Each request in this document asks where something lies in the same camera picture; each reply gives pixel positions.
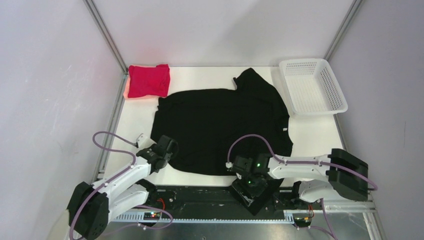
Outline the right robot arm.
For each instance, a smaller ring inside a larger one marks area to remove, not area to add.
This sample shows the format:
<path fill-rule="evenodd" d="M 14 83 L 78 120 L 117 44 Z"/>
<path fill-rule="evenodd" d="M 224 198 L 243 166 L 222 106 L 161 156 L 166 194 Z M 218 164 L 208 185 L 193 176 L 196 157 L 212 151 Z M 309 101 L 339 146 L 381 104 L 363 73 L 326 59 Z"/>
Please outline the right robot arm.
<path fill-rule="evenodd" d="M 333 148 L 331 153 L 313 157 L 289 157 L 261 153 L 255 158 L 236 156 L 226 168 L 237 178 L 232 189 L 246 205 L 251 205 L 268 191 L 273 183 L 288 178 L 300 178 L 290 195 L 291 204 L 303 209 L 319 199 L 368 200 L 368 164 L 347 151 Z"/>

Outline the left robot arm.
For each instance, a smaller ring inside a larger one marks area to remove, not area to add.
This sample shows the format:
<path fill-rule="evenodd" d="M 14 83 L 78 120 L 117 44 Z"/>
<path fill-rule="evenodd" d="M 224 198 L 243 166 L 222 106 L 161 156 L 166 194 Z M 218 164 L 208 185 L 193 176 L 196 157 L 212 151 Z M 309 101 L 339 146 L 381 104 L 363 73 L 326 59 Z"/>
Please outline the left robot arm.
<path fill-rule="evenodd" d="M 109 152 L 127 154 L 131 160 L 113 175 L 93 183 L 79 183 L 69 200 L 68 238 L 95 240 L 116 217 L 139 207 L 155 213 L 168 212 L 154 207 L 158 201 L 158 188 L 146 178 L 164 169 L 179 152 L 178 143 L 162 135 L 159 140 L 145 147 L 140 135 L 135 142 L 119 136 L 118 139 L 139 149 L 137 153 L 108 148 Z"/>

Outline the black t shirt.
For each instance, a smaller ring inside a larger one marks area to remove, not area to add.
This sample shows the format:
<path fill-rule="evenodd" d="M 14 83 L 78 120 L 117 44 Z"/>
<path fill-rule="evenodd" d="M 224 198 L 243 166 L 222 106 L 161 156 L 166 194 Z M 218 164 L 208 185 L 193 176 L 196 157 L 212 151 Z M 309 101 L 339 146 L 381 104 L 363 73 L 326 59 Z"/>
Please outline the black t shirt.
<path fill-rule="evenodd" d="M 169 164 L 176 170 L 231 176 L 225 164 L 236 157 L 289 157 L 289 113 L 277 89 L 254 69 L 232 79 L 235 89 L 200 89 L 158 100 L 150 137 L 178 144 Z"/>

